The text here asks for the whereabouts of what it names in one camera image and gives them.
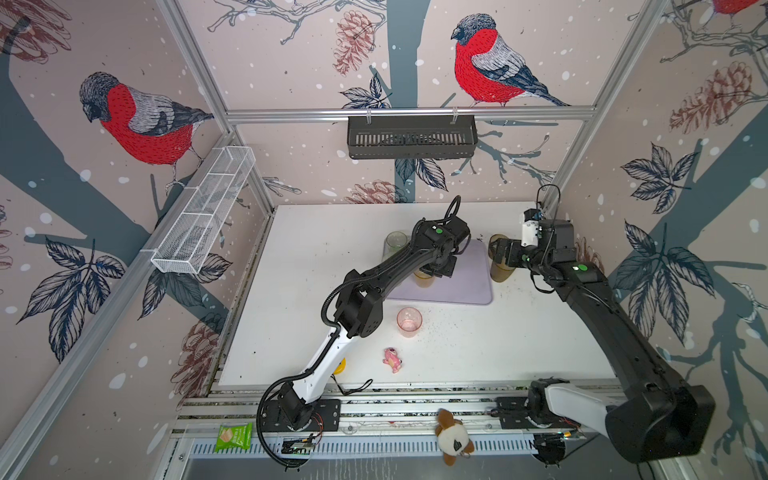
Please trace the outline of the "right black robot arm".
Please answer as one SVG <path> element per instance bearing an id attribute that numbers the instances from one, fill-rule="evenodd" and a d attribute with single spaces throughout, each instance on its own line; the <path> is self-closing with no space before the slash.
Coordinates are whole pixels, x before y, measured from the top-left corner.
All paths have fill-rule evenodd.
<path id="1" fill-rule="evenodd" d="M 715 400 L 692 386 L 658 353 L 616 301 L 607 277 L 576 253 L 573 225 L 548 218 L 540 205 L 524 213 L 522 236 L 492 236 L 488 256 L 494 269 L 525 269 L 542 278 L 587 326 L 624 393 L 619 401 L 561 379 L 532 382 L 528 410 L 536 423 L 568 419 L 608 438 L 627 461 L 697 454 L 705 440 Z"/>

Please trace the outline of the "bright green plastic cup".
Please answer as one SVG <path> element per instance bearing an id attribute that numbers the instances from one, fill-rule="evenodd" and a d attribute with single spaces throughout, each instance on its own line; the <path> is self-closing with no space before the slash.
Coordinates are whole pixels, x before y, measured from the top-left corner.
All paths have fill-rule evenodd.
<path id="1" fill-rule="evenodd" d="M 403 231 L 390 232 L 384 241 L 382 259 L 387 260 L 409 243 L 409 236 Z"/>

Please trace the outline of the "yellow plastic cup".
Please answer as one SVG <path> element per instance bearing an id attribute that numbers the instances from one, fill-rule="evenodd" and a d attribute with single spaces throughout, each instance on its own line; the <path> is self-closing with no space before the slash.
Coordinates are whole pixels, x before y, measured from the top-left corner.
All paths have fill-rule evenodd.
<path id="1" fill-rule="evenodd" d="M 420 288 L 428 288 L 435 281 L 435 277 L 421 270 L 414 272 L 414 283 Z"/>

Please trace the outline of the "pink plastic cup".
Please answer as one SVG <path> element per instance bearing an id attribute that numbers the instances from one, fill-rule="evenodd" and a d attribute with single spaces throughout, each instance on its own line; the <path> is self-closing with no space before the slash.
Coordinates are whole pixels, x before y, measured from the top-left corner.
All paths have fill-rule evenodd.
<path id="1" fill-rule="evenodd" d="M 412 338 L 422 327 L 423 317 L 416 308 L 405 307 L 398 312 L 396 322 L 401 335 L 406 338 Z"/>

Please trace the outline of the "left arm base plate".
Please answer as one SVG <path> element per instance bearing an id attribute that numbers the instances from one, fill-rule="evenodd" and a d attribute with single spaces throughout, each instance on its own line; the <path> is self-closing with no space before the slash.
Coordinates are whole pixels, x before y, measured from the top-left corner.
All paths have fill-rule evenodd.
<path id="1" fill-rule="evenodd" d="M 263 432 L 336 432 L 339 428 L 341 401 L 336 399 L 318 400 L 311 407 L 311 415 L 297 424 L 290 422 L 277 400 L 266 403 L 264 411 L 257 416 L 257 425 Z"/>

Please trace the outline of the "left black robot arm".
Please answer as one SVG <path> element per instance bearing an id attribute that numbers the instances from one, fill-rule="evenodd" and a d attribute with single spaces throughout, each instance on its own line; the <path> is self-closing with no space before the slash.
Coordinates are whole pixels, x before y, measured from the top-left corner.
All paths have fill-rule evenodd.
<path id="1" fill-rule="evenodd" d="M 356 340 L 376 331 L 383 321 L 383 304 L 392 290 L 419 271 L 434 278 L 451 277 L 457 257 L 471 240 L 471 230 L 459 218 L 461 197 L 455 196 L 443 217 L 420 219 L 409 243 L 379 265 L 360 273 L 349 271 L 344 281 L 324 300 L 320 318 L 330 328 L 308 366 L 299 374 L 282 377 L 269 385 L 257 407 L 256 438 L 265 453 L 286 470 L 298 470 L 304 460 L 286 459 L 275 453 L 264 436 L 262 419 L 274 403 L 278 416 L 298 430 L 308 426 L 315 405 L 328 380 Z"/>

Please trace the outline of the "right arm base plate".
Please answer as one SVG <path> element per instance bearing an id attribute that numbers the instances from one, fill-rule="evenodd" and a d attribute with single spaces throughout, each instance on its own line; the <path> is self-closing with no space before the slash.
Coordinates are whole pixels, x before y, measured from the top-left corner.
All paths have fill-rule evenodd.
<path id="1" fill-rule="evenodd" d="M 498 418 L 503 429 L 557 429 L 579 430 L 581 425 L 573 420 L 555 415 L 544 401 L 533 405 L 527 397 L 497 397 L 491 416 Z"/>

